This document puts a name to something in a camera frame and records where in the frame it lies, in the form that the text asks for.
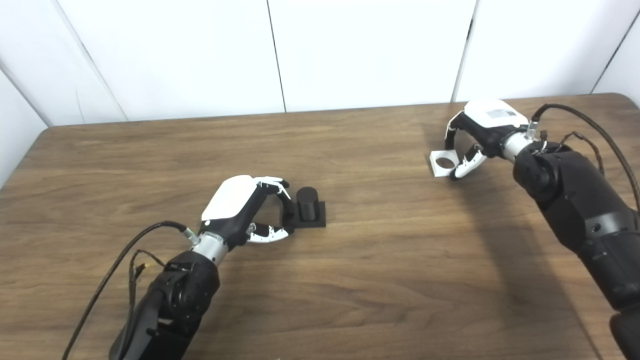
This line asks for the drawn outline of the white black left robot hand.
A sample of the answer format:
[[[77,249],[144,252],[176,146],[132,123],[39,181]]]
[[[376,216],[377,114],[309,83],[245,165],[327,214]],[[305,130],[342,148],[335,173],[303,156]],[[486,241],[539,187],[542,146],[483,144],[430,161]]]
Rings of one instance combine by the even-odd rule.
[[[285,239],[295,232],[292,225],[256,223],[254,217],[270,195],[279,198],[285,215],[293,215],[288,187],[290,184],[279,177],[236,175],[227,178],[203,210],[198,234],[220,237],[229,251],[247,242],[270,243]]]

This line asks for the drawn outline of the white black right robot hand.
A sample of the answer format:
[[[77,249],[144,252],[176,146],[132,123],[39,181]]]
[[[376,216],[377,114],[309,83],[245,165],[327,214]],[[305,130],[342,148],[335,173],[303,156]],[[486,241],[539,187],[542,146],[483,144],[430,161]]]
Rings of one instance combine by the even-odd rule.
[[[488,158],[502,158],[514,163],[518,154],[534,142],[535,136],[527,133],[530,124],[523,114],[503,100],[468,101],[448,121],[445,150],[454,150],[458,132],[466,132],[475,142],[448,177],[459,180]]]

